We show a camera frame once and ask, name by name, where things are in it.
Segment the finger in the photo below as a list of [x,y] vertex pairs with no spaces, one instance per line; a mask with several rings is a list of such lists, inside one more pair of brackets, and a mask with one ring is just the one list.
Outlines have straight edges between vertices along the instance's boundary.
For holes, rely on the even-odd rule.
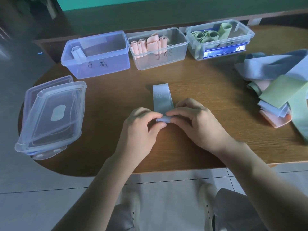
[[140,107],[140,108],[134,109],[134,110],[131,112],[131,114],[129,115],[129,117],[139,116],[139,115],[141,115],[142,113],[147,112],[147,111],[151,111],[151,110],[150,110],[150,109],[147,109],[147,108]]
[[196,110],[188,107],[179,107],[166,112],[167,116],[182,115],[192,120],[195,117]]
[[152,112],[152,111],[147,111],[143,114],[141,114],[139,117],[145,122],[149,123],[151,120],[155,118],[161,118],[163,115],[158,112]]
[[153,135],[153,136],[157,136],[157,134],[158,134],[158,132],[162,129],[162,128],[164,128],[164,127],[166,127],[167,126],[167,124],[166,123],[164,123],[164,122],[158,122],[158,123],[156,123],[155,125],[153,125],[152,127],[151,127],[151,129],[150,129],[150,131],[149,131],[149,134],[151,134],[151,135]]
[[172,117],[170,121],[181,128],[187,135],[192,131],[192,126],[182,118]]
[[192,98],[186,98],[185,100],[182,100],[175,105],[175,108],[178,107],[188,107],[192,109],[198,109],[204,106]]

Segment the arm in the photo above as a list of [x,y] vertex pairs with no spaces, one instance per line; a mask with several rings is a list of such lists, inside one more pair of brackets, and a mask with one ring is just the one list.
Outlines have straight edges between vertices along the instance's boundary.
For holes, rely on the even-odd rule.
[[166,113],[199,147],[217,156],[235,175],[260,218],[271,230],[306,230],[308,197],[285,182],[245,143],[234,140],[214,115],[188,98]]
[[163,115],[149,109],[134,110],[125,120],[115,153],[103,164],[79,200],[52,231],[104,231],[125,182],[149,154],[158,132],[166,126],[158,122],[148,131],[148,123]]

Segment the forearm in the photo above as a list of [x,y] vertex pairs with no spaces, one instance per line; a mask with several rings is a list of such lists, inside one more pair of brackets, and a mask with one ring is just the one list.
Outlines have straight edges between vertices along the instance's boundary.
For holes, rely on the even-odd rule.
[[120,154],[107,159],[88,189],[53,231],[105,230],[118,195],[134,167]]
[[301,230],[308,225],[308,198],[245,143],[230,141],[225,152],[217,156],[233,172],[269,230]]

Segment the person's right hand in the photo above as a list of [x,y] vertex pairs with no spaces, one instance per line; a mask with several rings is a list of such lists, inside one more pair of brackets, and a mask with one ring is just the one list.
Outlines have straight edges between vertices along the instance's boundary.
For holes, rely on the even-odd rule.
[[211,111],[192,98],[180,101],[166,115],[189,118],[191,124],[180,117],[172,117],[171,122],[182,128],[196,145],[213,154],[225,151],[226,145],[234,141]]

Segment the person's left hand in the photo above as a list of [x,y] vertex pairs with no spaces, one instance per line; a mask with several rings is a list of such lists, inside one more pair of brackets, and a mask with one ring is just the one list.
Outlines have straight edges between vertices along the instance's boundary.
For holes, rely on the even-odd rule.
[[148,130],[148,123],[161,118],[161,113],[146,108],[135,109],[124,121],[115,154],[128,157],[135,167],[150,153],[158,132],[166,127],[166,123],[158,122]]

